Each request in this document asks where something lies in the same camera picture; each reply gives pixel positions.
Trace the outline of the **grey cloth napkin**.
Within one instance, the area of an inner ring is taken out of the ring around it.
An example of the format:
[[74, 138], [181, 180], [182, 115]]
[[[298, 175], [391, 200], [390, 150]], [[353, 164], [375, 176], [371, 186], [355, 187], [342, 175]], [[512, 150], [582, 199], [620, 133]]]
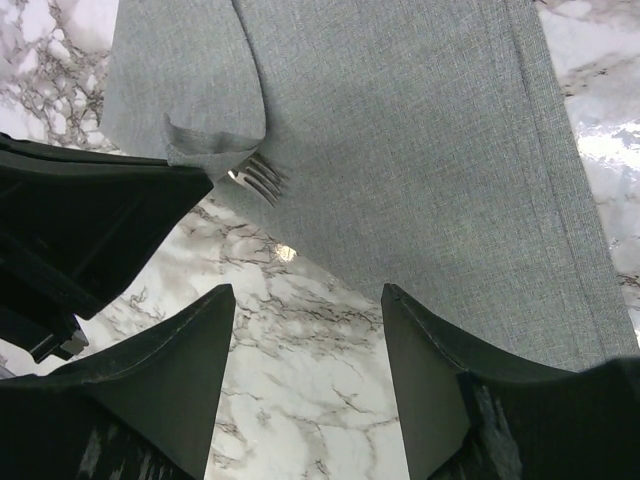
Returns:
[[529, 1], [123, 1], [101, 129], [370, 298], [562, 369], [639, 352]]

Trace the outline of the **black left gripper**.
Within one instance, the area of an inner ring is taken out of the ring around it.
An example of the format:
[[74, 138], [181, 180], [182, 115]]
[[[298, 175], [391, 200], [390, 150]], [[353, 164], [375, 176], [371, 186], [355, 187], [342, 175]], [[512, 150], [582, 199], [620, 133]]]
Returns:
[[74, 314], [89, 319], [118, 297], [212, 188], [165, 160], [3, 134], [1, 338], [36, 363], [81, 353]]

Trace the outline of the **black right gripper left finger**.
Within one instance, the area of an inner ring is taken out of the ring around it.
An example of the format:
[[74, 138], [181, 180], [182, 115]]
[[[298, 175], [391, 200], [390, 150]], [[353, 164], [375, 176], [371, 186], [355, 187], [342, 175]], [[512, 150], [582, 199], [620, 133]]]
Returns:
[[80, 387], [194, 479], [206, 469], [236, 300], [219, 285], [171, 318], [52, 378]]

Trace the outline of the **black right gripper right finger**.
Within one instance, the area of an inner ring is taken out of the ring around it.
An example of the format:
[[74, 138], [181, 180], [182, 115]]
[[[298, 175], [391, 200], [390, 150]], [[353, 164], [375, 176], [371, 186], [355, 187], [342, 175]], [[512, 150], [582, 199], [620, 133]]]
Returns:
[[570, 374], [495, 347], [435, 315], [395, 284], [383, 287], [381, 306], [412, 479], [431, 477], [480, 424], [472, 375], [529, 384]]

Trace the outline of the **silver fork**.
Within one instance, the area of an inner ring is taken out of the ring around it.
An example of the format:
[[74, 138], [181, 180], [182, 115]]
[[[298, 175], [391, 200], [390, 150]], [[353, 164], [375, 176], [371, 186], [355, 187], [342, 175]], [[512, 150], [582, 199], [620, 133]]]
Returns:
[[252, 192], [272, 207], [282, 195], [283, 180], [276, 170], [258, 153], [251, 154], [228, 172], [237, 184]]

